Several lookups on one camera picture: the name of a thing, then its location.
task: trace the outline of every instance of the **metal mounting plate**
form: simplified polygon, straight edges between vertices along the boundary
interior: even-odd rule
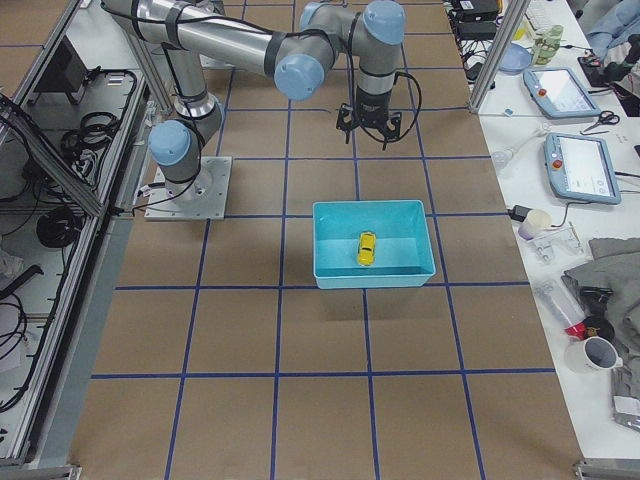
[[[182,205],[173,200],[167,200],[167,191],[164,188],[152,190],[149,203],[159,201],[163,201],[163,203],[148,207],[144,214],[145,218],[150,221],[204,220],[207,218],[223,220],[232,163],[231,157],[202,157],[202,168],[206,169],[213,178],[213,184],[207,193],[197,201]],[[164,175],[159,168],[156,171],[154,182],[164,182]]]

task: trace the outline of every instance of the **red object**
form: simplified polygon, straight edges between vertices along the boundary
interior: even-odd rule
[[[580,340],[587,338],[587,327],[584,326],[583,322],[576,323],[573,327],[565,328],[564,331],[567,335]]]

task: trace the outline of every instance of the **keyboard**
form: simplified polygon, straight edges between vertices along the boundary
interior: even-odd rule
[[[531,0],[524,14],[527,31],[534,38],[553,27],[544,9],[544,2],[545,0]]]

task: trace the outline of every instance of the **yellow toy car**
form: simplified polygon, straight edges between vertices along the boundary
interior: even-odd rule
[[[376,235],[373,232],[362,232],[358,244],[358,264],[368,267],[375,259]]]

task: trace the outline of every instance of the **black cable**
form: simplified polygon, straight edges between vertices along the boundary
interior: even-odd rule
[[[191,179],[191,181],[189,182],[189,184],[184,188],[184,190],[182,190],[180,193],[178,193],[177,195],[174,195],[173,197],[167,197],[164,200],[158,200],[156,202],[151,202],[151,203],[147,203],[145,205],[138,205],[137,207],[133,207],[131,209],[131,215],[135,216],[135,211],[136,210],[146,210],[148,207],[151,207],[153,205],[159,205],[161,203],[165,203],[168,202],[169,200],[175,200],[178,197],[181,197],[182,195],[184,195],[185,193],[187,193],[187,190],[189,190],[191,188],[191,186],[195,183],[197,177],[193,177]]]
[[[17,199],[19,199],[27,190],[29,190],[29,187],[31,186],[31,182],[29,180],[25,180],[24,182],[24,186],[22,187],[22,190],[20,190],[19,193],[16,193],[15,195],[12,195],[10,197],[4,197],[4,198],[0,198],[0,203],[11,203],[11,202],[15,202]]]
[[[353,43],[353,31],[354,31],[354,25],[352,23],[352,26],[349,30],[349,40],[348,42],[345,44],[345,42],[341,39],[340,41],[342,42],[343,47],[345,48],[346,51],[346,55],[347,55],[347,83],[348,83],[348,88],[349,88],[349,99],[350,99],[350,108],[353,112],[353,117],[355,119],[356,125],[358,127],[360,127],[360,129],[367,134],[367,136],[369,138],[372,138],[373,140],[375,140],[378,143],[382,143],[383,145],[389,144],[389,143],[397,143],[400,140],[402,140],[404,137],[407,136],[407,134],[411,131],[411,129],[415,126],[416,122],[418,121],[418,115],[420,115],[420,111],[422,109],[422,89],[420,88],[420,83],[418,82],[418,80],[416,80],[416,78],[411,75],[410,73],[406,73],[406,72],[401,72],[401,71],[397,71],[396,72],[396,79],[397,77],[405,77],[411,81],[413,81],[414,85],[416,86],[416,90],[418,93],[418,105],[416,107],[416,110],[414,112],[413,115],[413,120],[411,121],[411,124],[409,125],[409,127],[404,131],[404,133],[402,133],[398,138],[394,139],[394,140],[386,140],[386,139],[380,139],[378,137],[376,137],[373,133],[371,133],[366,127],[364,127],[362,125],[362,122],[360,122],[360,119],[358,118],[358,111],[357,108],[355,106],[355,97],[356,97],[356,87],[355,87],[355,67],[354,67],[354,61],[353,61],[353,53],[352,53],[352,43]]]
[[[102,7],[102,9],[105,12],[110,13],[111,15],[116,16],[116,17],[125,18],[127,20],[135,21],[135,22],[138,22],[138,23],[150,23],[150,24],[154,24],[154,25],[165,25],[166,24],[166,22],[164,20],[147,19],[147,18],[142,18],[142,17],[137,17],[137,16],[134,16],[134,15],[128,15],[128,14],[117,12],[117,11],[112,10],[109,7],[107,7],[105,5],[104,1],[100,3],[100,6]],[[273,35],[276,32],[275,30],[264,28],[261,25],[257,25],[255,23],[251,23],[251,22],[248,22],[248,21],[240,19],[240,18],[227,17],[226,15],[218,15],[218,14],[207,15],[207,16],[199,17],[199,18],[184,18],[184,19],[183,18],[178,18],[176,20],[176,25],[202,23],[202,22],[206,22],[206,21],[209,21],[209,20],[223,20],[223,21],[235,22],[235,23],[238,23],[240,25],[244,25],[244,26],[249,27],[249,28],[252,29],[252,30],[249,30],[249,29],[238,28],[238,27],[236,27],[234,25],[225,25],[223,23],[219,23],[218,24],[221,28],[228,28],[228,29],[235,30],[237,32],[246,32],[246,33],[259,34],[259,35]],[[333,50],[333,57],[334,57],[334,60],[335,60],[336,52],[333,49],[333,45],[331,43],[331,39],[329,38],[329,35],[324,30],[310,28],[308,30],[303,30],[301,32],[289,32],[289,33],[285,34],[285,38],[304,37],[304,36],[320,36],[320,37],[323,37],[327,41],[327,43],[329,44],[331,49]]]
[[[77,248],[78,248],[78,242],[76,241],[73,244],[68,260],[73,258]],[[70,262],[67,262],[67,265],[63,267],[62,273],[60,274],[60,283],[58,283],[58,288],[56,289],[56,294],[54,296],[53,305],[51,306],[49,315],[47,315],[47,319],[45,323],[42,325],[42,334],[40,336],[40,340],[38,342],[36,351],[34,352],[33,355],[28,356],[29,358],[31,358],[31,366],[29,367],[29,372],[27,373],[22,385],[14,389],[16,393],[14,393],[13,396],[7,399],[6,401],[0,402],[0,413],[7,412],[11,410],[13,407],[15,407],[20,402],[24,394],[29,390],[29,387],[31,385],[31,380],[35,375],[36,367],[38,366],[40,356],[42,355],[42,351],[44,350],[44,347],[45,347],[46,338],[49,333],[49,328],[51,327],[51,324],[53,323],[53,321],[56,319],[57,309],[60,304],[60,299],[62,298],[62,289],[65,286],[65,282],[69,275],[69,263]]]
[[[38,200],[43,205],[74,205],[74,202],[64,193],[64,192],[56,192],[54,189],[58,188],[58,186],[51,186],[51,180],[43,178],[39,180],[40,190],[36,194],[36,186],[31,189],[31,193],[33,195],[34,200]],[[42,194],[46,193],[49,197],[53,197],[58,199],[57,202],[50,202],[48,200],[42,199]]]
[[[587,52],[593,52],[593,49],[591,47],[579,47],[578,45],[571,45],[571,44],[560,45],[560,48],[566,48],[568,50],[572,48],[577,48],[578,50],[586,50]]]
[[[166,184],[165,182],[153,182],[153,183],[149,183],[148,185],[144,185],[140,190],[138,190],[138,193],[136,194],[137,197],[141,197],[142,195],[144,195],[145,188],[148,188],[149,190],[154,190],[156,188],[162,188],[164,187]]]
[[[18,104],[14,103],[6,95],[0,93],[0,105],[3,105],[5,107],[7,107],[18,118],[23,120],[27,124],[29,129],[31,130],[31,133],[33,133],[33,135],[40,141],[40,144],[42,145],[42,147],[45,150],[47,150],[47,152],[53,158],[59,158],[61,156],[60,152],[56,149],[56,147],[53,146],[53,144],[51,143],[49,138],[44,134],[44,132],[38,126],[38,124],[33,120],[33,118],[31,118],[31,116],[28,113],[26,113],[24,110],[22,110],[22,108]],[[28,142],[26,136],[24,135],[24,133],[20,130],[20,128],[17,125],[15,125],[13,122],[11,122],[9,119],[4,118],[1,115],[0,115],[0,121],[2,123],[4,123],[5,125],[9,126],[9,128],[11,128],[14,132],[16,132],[18,134],[18,136],[22,140],[23,144],[25,145],[25,148],[28,149],[28,153],[30,155],[30,158],[33,158],[33,152],[31,150],[31,147],[29,146],[29,142]],[[67,164],[63,163],[61,165],[61,167],[64,168],[65,170],[67,170],[67,172],[69,174],[75,175],[74,172],[73,172],[73,169],[71,169],[71,167],[69,167]],[[89,185],[86,180],[84,180],[82,178],[80,180],[83,183],[85,183],[86,185]]]
[[[82,218],[65,205],[38,219],[36,235],[47,248],[64,248],[77,240],[82,227]]]
[[[635,173],[627,173],[627,172],[613,172],[615,173],[617,176],[619,177],[633,177],[633,178],[640,178],[640,175],[637,175]]]
[[[94,79],[100,74],[109,75],[114,73],[121,73],[123,76],[131,78],[131,88],[126,94],[126,100],[122,107],[120,117],[116,117],[116,115],[111,112],[97,111],[88,113],[80,120],[80,126],[77,130],[68,131],[61,139],[63,157],[69,160],[71,165],[75,167],[77,175],[88,181],[94,192],[98,188],[104,159],[108,153],[108,147],[122,126],[124,117],[131,104],[131,98],[138,86],[138,78],[130,70],[102,69],[100,66],[92,70]],[[97,157],[96,154],[96,158],[91,161],[84,160],[81,158],[81,155],[85,150],[89,150],[94,154],[102,150],[102,153],[100,157]]]
[[[601,88],[600,90],[587,90],[591,95],[597,95],[599,93],[607,93],[611,91],[611,87]]]
[[[15,299],[16,303],[0,302],[0,305],[15,308],[18,311],[18,319],[16,322],[16,326],[13,328],[12,331],[0,335],[0,339],[3,339],[2,341],[0,341],[0,348],[8,344],[12,338],[16,336],[18,338],[16,342],[13,345],[11,345],[6,352],[0,355],[0,361],[7,358],[16,348],[18,348],[18,346],[20,345],[20,342],[26,337],[25,334],[27,331],[27,314],[24,311],[24,307],[22,305],[22,301],[20,300],[20,298],[15,294],[11,294],[11,296]]]
[[[554,227],[554,228],[560,228],[560,227],[564,226],[564,224],[567,221],[567,215],[569,214],[569,207],[571,205],[589,205],[590,203],[593,203],[593,202],[567,202],[567,203],[565,203],[565,205],[564,205],[564,216],[562,217],[562,222],[560,222],[560,224],[558,224],[558,225],[551,225],[551,226]]]
[[[38,209],[38,203],[39,203],[39,199],[36,198],[36,203],[33,205],[33,208],[31,209],[31,212],[29,212],[29,214],[28,214],[27,218],[25,219],[25,221],[22,222],[20,225],[18,225],[13,230],[7,232],[7,233],[0,233],[0,237],[8,237],[9,235],[13,235],[18,230],[20,230],[22,227],[24,227],[27,223],[29,223],[29,220],[31,220],[33,215],[36,213],[36,210]]]

